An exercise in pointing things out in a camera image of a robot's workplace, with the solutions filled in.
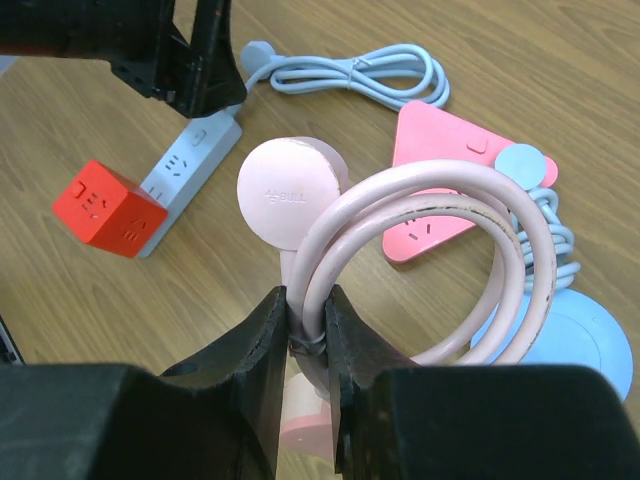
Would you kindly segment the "blue round socket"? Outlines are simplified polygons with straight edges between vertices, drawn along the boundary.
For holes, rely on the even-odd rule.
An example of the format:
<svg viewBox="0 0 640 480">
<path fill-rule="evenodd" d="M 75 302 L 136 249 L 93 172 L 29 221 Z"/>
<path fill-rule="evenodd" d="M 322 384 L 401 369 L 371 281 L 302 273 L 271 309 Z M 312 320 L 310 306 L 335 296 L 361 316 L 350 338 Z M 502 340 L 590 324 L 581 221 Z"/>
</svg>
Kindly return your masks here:
<svg viewBox="0 0 640 480">
<path fill-rule="evenodd" d="M 598 371 L 624 400 L 633 381 L 630 343 L 614 317 L 592 298 L 556 292 L 536 341 L 521 360 L 533 365 L 581 365 Z"/>
</svg>

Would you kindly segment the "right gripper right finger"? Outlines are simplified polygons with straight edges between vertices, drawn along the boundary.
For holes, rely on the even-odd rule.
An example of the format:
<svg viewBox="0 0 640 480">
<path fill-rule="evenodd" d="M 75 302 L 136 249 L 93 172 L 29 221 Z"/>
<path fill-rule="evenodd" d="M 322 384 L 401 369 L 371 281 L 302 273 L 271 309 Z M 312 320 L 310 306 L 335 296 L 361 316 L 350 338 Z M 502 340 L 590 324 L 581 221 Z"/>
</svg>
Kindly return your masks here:
<svg viewBox="0 0 640 480">
<path fill-rule="evenodd" d="M 420 366 L 357 314 L 324 307 L 333 450 L 346 479 L 635 479 L 639 440 L 581 366 Z"/>
</svg>

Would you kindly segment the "blue power strip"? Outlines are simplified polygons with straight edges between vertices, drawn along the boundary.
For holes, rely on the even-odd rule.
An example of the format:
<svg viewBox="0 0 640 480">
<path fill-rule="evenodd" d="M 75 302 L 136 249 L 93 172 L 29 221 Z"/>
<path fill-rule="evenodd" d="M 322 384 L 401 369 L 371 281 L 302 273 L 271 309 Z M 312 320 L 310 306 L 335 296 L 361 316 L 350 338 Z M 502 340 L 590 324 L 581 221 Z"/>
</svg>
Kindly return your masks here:
<svg viewBox="0 0 640 480">
<path fill-rule="evenodd" d="M 241 135 L 240 125 L 226 110 L 186 126 L 141 183 L 168 216 L 140 250 L 140 258 L 153 252 Z"/>
</svg>

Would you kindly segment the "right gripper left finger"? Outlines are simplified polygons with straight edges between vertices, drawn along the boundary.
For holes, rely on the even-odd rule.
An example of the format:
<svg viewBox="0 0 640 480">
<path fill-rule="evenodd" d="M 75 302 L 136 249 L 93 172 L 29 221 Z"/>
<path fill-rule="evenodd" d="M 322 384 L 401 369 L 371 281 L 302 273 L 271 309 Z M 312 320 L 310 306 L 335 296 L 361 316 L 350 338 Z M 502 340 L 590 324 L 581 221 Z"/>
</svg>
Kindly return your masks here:
<svg viewBox="0 0 640 480">
<path fill-rule="evenodd" d="M 285 291 L 163 374 L 127 364 L 1 371 L 5 479 L 272 479 Z"/>
</svg>

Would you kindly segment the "red cube socket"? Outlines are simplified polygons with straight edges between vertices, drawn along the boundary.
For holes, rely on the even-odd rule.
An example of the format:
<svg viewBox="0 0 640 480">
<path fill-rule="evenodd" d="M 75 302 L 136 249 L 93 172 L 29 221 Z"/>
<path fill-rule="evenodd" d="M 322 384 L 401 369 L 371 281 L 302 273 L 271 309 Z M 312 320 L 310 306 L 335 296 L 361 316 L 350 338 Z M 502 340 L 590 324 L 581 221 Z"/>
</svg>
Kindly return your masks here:
<svg viewBox="0 0 640 480">
<path fill-rule="evenodd" d="M 52 206 L 84 244 L 134 258 L 168 217 L 139 185 L 96 160 L 88 161 Z"/>
</svg>

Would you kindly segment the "pink round socket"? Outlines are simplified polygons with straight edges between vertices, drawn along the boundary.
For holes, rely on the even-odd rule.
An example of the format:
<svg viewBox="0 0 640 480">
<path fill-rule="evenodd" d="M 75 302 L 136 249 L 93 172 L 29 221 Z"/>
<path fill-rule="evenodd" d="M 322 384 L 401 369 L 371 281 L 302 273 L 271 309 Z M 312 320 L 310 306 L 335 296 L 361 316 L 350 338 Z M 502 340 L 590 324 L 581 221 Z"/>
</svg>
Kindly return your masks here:
<svg viewBox="0 0 640 480">
<path fill-rule="evenodd" d="M 302 373 L 284 384 L 279 443 L 311 456 L 334 459 L 330 404 Z"/>
</svg>

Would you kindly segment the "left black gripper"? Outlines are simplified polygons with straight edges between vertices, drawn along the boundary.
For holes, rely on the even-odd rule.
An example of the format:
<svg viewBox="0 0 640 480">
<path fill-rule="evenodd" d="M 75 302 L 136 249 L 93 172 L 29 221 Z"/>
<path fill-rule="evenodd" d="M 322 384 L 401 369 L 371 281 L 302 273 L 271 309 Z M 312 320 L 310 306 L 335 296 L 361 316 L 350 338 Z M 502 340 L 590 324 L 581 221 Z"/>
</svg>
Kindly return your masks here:
<svg viewBox="0 0 640 480">
<path fill-rule="evenodd" d="M 202 118 L 239 105 L 247 89 L 231 46 L 229 0 L 197 2 L 191 39 L 173 1 L 3 1 L 1 53 L 107 62 L 145 98 Z"/>
</svg>

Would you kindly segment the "pink triangular power strip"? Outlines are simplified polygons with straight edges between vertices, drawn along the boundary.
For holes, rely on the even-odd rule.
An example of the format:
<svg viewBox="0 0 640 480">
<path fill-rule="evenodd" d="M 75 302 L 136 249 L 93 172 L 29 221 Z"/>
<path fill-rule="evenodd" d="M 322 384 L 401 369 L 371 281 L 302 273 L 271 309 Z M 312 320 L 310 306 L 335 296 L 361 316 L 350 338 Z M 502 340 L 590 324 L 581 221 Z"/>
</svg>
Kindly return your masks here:
<svg viewBox="0 0 640 480">
<path fill-rule="evenodd" d="M 398 116 L 394 167 L 420 160 L 458 159 L 492 167 L 514 142 L 422 102 L 412 101 Z M 420 218 L 384 232 L 382 249 L 391 262 L 404 263 L 472 229 L 452 216 Z"/>
</svg>

